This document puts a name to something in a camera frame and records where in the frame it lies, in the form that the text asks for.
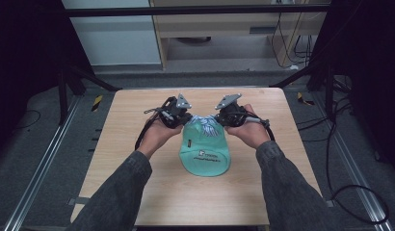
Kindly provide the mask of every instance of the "gray sweater sleeve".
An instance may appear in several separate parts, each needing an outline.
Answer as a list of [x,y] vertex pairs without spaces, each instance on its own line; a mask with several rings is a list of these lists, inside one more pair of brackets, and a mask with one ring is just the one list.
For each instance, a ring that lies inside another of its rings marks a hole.
[[151,173],[146,156],[133,152],[95,192],[67,230],[132,230]]
[[256,150],[272,230],[339,230],[321,195],[303,178],[275,141]]

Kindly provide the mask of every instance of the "aluminum rail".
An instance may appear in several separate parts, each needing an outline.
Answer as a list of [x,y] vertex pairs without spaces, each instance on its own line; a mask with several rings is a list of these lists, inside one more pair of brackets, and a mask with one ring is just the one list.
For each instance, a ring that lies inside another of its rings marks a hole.
[[[324,110],[323,96],[319,92],[315,92],[312,95],[314,96],[315,102],[318,105],[321,113],[323,114],[323,116],[326,116]],[[329,129],[331,128],[329,122],[327,122],[327,126]],[[367,180],[365,179],[359,167],[357,166],[356,161],[352,157],[351,151],[348,149],[348,146],[345,143],[344,139],[342,138],[341,133],[340,131],[338,131],[338,129],[336,129],[336,131],[333,133],[332,138],[338,150],[338,154],[341,157],[342,163],[344,164],[346,170],[348,171],[348,174],[352,182],[356,185],[364,186],[370,189]],[[379,221],[385,218],[385,213],[381,206],[381,203],[378,201],[378,199],[375,197],[374,194],[361,189],[357,189],[356,191],[371,220]],[[381,224],[376,224],[375,228],[377,231],[393,230],[389,220]]]
[[38,194],[41,183],[44,180],[44,177],[47,174],[47,171],[50,169],[51,163],[53,162],[54,157],[60,147],[60,144],[66,134],[66,131],[74,118],[74,115],[77,111],[78,104],[80,102],[81,97],[75,96],[73,102],[71,102],[69,108],[69,115],[66,119],[66,122],[59,126],[57,129],[53,139],[47,147],[39,166],[32,177],[32,180],[29,183],[26,191],[22,195],[19,203],[14,209],[11,217],[5,224],[5,231],[17,231],[21,227],[23,220],[26,218],[27,213],[29,212],[30,207],[32,206],[33,201]]
[[49,11],[41,8],[41,13],[68,17],[94,16],[140,16],[172,14],[212,14],[212,13],[319,13],[333,9],[346,9],[349,5],[331,4],[289,4],[289,5],[226,5],[193,7],[144,7],[108,9],[66,9]]

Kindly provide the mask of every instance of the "person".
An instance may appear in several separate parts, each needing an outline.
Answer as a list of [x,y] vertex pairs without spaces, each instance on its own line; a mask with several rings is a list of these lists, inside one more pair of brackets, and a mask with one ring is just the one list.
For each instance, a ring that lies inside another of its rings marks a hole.
[[[250,104],[244,107],[254,113]],[[277,143],[270,141],[261,124],[246,122],[224,129],[256,150],[271,230],[338,230],[326,202],[285,158]],[[182,126],[170,129],[155,120],[140,147],[101,185],[66,230],[132,230],[152,173],[149,159],[181,130]]]

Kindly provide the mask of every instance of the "wooden table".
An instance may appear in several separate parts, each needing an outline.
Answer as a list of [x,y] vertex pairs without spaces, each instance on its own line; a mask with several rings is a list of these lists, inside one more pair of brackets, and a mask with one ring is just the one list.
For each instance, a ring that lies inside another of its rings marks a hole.
[[[296,124],[281,89],[178,89],[121,90],[116,93],[80,197],[91,197],[124,159],[151,115],[144,111],[160,107],[169,97],[182,93],[192,104],[193,115],[216,114],[214,108],[227,94],[242,93],[239,105],[251,103],[255,112],[268,118],[276,141],[319,191]],[[239,139],[226,135],[231,166],[217,177],[198,177],[181,164],[178,152],[182,136],[171,138],[151,158],[153,173],[145,186],[138,226],[263,225],[268,224],[261,189],[260,167],[255,151]],[[76,205],[74,220],[83,205]]]

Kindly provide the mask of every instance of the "gray floor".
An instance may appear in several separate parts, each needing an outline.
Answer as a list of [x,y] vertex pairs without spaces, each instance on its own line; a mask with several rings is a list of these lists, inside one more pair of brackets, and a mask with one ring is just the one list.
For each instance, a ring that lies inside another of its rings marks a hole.
[[[169,63],[165,70],[136,69],[119,75],[103,73],[99,77],[117,87],[127,89],[264,87],[292,73],[293,70],[280,68],[277,65],[270,44],[265,38],[258,37],[212,38],[207,43],[185,43],[174,39],[171,42]],[[298,91],[302,91],[307,100],[315,100],[315,95],[319,93],[306,92],[304,83],[306,78],[296,81],[285,89],[296,122],[322,116],[317,106],[298,102]],[[92,158],[92,151],[96,147],[96,138],[100,134],[98,129],[102,128],[114,97],[113,93],[100,89],[92,83],[86,82],[86,86],[88,90],[81,97],[76,116],[24,220],[24,226],[46,227],[45,229],[51,230],[49,227],[65,227],[69,224],[73,207],[68,205],[67,201],[76,197],[80,191]],[[92,103],[99,94],[103,95],[100,107],[97,112],[91,112]],[[345,96],[343,93],[337,93],[335,99],[343,96]],[[39,120],[27,128],[14,130],[13,137],[3,150],[5,158],[0,162],[0,226],[6,223],[23,195],[57,129],[59,119],[57,89],[34,96],[29,101],[28,109],[38,111]],[[31,124],[38,116],[36,112],[27,112],[19,126]],[[390,207],[390,223],[395,230],[393,168],[375,161],[374,149],[357,118],[352,115],[352,110],[338,116],[337,132],[347,142],[350,152],[371,188],[380,193]],[[315,140],[325,138],[328,133],[329,128],[326,123],[301,131],[303,144],[325,199],[330,195],[325,171],[327,142]],[[329,150],[329,167],[331,182],[335,189],[352,183],[334,143]],[[344,192],[340,199],[352,211],[368,218],[356,191]],[[338,206],[331,210],[341,220],[344,230],[376,230],[373,225],[351,218]]]

